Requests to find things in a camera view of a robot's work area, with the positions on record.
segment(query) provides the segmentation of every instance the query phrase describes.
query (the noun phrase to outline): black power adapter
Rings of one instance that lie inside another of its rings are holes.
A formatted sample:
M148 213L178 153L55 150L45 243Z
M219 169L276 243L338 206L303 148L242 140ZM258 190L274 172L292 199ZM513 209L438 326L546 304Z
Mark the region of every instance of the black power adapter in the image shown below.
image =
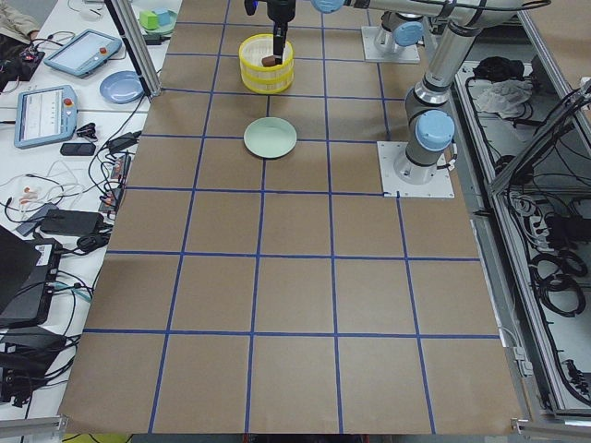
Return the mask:
M144 42L146 42L146 44L148 46L162 44L163 42L166 42L167 40L170 40L170 37L164 37L163 35L160 35L160 34L144 34Z
M138 138L140 135L141 131L127 132L123 136L107 141L107 149L112 154L126 150L127 148L130 148L138 143Z
M40 230L55 235L82 236L96 233L103 227L104 218L98 212L81 210L49 210Z
M80 237L76 242L76 246L83 253L89 254L103 246L107 246L110 238L111 235L109 233L91 233L90 235Z

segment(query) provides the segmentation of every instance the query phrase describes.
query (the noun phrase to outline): light green bowl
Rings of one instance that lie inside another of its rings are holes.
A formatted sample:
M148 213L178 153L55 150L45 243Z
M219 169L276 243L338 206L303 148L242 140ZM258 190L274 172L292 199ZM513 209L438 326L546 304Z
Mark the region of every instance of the light green bowl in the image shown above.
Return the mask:
M253 154L263 159L283 157L297 142L296 129L277 117L264 117L248 125L244 143Z
M168 15L170 16L170 23L169 24L164 25L164 26L158 26L156 29L153 29L153 30L147 30L146 28L144 28L146 33L156 34L156 35L168 35L173 30L175 30L177 14L174 11L168 11Z

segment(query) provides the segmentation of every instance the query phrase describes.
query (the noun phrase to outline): yellow basket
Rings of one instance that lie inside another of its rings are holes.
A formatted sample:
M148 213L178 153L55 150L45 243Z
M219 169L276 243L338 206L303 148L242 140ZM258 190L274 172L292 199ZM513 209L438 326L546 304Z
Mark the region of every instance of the yellow basket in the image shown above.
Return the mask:
M244 40L238 50L240 75L244 85L258 94L276 94L294 81L294 48L285 44L283 64L263 66L262 59L273 54L272 34L258 34Z

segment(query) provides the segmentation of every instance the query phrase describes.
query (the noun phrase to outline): laptop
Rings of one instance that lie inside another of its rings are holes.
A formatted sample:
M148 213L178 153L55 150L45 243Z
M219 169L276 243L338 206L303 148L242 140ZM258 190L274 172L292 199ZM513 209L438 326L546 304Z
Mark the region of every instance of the laptop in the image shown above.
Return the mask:
M22 240L0 226L0 328L25 328L47 319L59 248L53 238Z

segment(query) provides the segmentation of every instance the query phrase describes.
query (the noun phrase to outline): white plate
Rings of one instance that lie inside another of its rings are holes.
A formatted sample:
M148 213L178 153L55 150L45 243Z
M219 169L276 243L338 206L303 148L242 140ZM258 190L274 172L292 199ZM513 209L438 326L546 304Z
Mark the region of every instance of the white plate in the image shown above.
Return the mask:
M297 142L296 129L277 117L263 117L248 125L244 142L253 154L263 159L276 159L287 154Z

